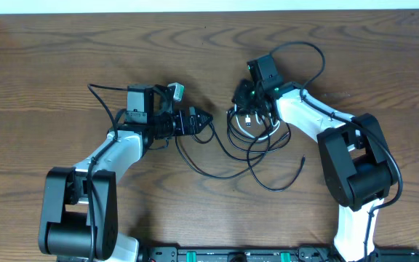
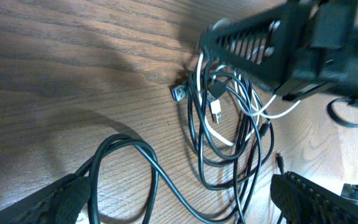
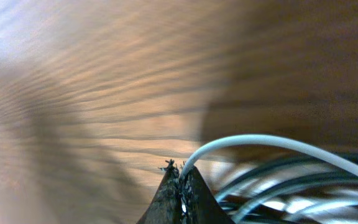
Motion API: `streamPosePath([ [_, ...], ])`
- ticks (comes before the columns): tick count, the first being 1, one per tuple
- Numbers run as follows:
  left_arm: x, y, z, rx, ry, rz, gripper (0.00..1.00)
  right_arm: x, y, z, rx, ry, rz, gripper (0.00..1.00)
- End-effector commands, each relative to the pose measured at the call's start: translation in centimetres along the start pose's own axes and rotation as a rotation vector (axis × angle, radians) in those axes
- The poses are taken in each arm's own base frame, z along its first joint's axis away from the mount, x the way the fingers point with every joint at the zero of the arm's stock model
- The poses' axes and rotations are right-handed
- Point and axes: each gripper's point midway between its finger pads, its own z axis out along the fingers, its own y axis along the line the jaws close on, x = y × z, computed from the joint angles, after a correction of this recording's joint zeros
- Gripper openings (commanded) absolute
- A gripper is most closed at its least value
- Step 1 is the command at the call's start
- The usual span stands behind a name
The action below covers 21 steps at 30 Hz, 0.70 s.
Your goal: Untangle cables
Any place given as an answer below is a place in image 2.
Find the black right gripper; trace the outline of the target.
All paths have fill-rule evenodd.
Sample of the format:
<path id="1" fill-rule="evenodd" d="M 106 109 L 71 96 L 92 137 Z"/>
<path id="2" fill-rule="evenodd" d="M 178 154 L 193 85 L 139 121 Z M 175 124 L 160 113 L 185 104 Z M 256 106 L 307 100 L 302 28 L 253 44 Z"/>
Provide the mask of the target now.
<path id="1" fill-rule="evenodd" d="M 281 4 L 202 33 L 200 49 L 285 101 L 358 99 L 358 1 Z"/>

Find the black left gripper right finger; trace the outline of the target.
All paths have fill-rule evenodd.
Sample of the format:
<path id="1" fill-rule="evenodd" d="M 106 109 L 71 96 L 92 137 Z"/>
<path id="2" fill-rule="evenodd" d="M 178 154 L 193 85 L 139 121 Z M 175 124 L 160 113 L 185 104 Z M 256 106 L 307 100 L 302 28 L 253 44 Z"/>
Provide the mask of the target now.
<path id="1" fill-rule="evenodd" d="M 270 196 L 287 223 L 358 223 L 358 205 L 294 172 L 273 175 Z"/>

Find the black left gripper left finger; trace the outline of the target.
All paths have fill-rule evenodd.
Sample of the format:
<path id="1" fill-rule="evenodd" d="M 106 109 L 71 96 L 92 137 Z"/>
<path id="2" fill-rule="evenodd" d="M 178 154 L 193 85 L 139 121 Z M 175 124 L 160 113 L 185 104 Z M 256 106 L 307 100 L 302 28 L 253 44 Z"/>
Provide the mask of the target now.
<path id="1" fill-rule="evenodd" d="M 68 174 L 0 211 L 0 223 L 75 223 L 90 198 L 87 177 Z"/>

